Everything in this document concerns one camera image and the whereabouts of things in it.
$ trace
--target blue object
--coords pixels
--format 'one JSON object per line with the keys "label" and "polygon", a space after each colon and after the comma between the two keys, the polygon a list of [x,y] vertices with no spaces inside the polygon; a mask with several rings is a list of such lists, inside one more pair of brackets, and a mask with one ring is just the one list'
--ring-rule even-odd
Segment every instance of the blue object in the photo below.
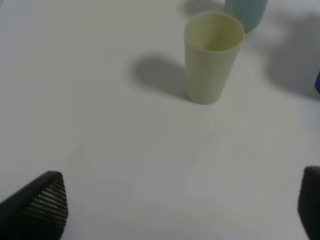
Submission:
{"label": "blue object", "polygon": [[314,91],[317,97],[320,98],[320,72],[314,83]]}
{"label": "blue object", "polygon": [[224,12],[237,18],[248,33],[261,22],[267,2],[268,0],[226,0]]}

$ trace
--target white surface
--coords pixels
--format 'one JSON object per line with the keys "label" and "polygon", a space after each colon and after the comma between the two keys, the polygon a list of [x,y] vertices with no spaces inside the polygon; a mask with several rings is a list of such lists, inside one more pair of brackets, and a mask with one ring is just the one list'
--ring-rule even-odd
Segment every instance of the white surface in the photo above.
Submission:
{"label": "white surface", "polygon": [[318,0],[271,0],[220,100],[180,97],[195,0],[9,0],[0,10],[0,201],[62,171],[64,240],[305,240],[320,164]]}

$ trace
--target cream plastic cup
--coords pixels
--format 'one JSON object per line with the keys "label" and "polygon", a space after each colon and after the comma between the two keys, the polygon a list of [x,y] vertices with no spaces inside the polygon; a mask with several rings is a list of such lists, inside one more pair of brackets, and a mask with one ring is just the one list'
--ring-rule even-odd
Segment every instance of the cream plastic cup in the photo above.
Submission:
{"label": "cream plastic cup", "polygon": [[193,16],[184,29],[186,88],[197,104],[217,101],[245,38],[242,24],[223,12]]}

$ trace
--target cup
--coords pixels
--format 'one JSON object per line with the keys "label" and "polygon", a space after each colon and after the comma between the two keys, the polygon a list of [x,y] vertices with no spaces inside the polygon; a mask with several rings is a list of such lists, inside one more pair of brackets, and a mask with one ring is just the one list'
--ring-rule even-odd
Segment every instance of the cup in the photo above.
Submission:
{"label": "cup", "polygon": [[244,37],[241,23],[223,12],[199,13],[188,21],[186,90],[193,102],[207,105],[219,99]]}
{"label": "cup", "polygon": [[261,22],[267,2],[268,0],[225,0],[224,12],[237,18],[248,33]]}

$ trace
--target teal cup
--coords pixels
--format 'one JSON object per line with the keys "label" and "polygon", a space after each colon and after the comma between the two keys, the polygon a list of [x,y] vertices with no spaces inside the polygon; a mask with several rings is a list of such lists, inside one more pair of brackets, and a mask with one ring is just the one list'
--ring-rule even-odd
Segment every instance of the teal cup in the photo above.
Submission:
{"label": "teal cup", "polygon": [[224,12],[237,18],[248,33],[261,22],[267,2],[268,0],[225,0]]}

